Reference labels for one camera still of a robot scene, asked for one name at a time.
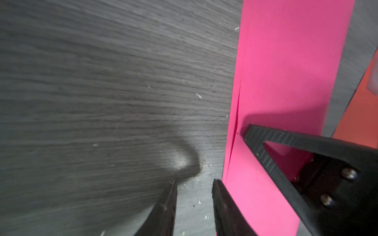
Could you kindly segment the magenta paper sheet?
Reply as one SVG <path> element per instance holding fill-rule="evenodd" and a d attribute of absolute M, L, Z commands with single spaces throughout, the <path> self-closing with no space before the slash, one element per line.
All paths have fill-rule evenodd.
<path fill-rule="evenodd" d="M 243 141 L 250 124 L 320 135 L 354 1 L 244 1 L 222 180 L 260 236 L 299 218 Z"/>

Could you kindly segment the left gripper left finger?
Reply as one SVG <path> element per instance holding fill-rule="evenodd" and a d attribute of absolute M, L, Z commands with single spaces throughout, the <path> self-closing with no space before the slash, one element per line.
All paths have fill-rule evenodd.
<path fill-rule="evenodd" d="M 135 236 L 173 236 L 177 206 L 177 184 L 170 181 Z"/>

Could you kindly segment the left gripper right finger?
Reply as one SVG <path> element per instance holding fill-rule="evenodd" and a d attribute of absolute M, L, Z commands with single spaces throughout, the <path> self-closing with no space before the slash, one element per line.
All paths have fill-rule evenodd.
<path fill-rule="evenodd" d="M 218 236 L 256 236 L 221 180 L 212 187 L 216 232 Z"/>

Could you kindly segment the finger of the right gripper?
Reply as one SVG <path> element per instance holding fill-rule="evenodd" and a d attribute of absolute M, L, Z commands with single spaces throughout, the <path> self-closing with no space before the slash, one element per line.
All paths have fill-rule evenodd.
<path fill-rule="evenodd" d="M 377 149 L 255 124 L 243 140 L 313 236 L 377 235 Z"/>

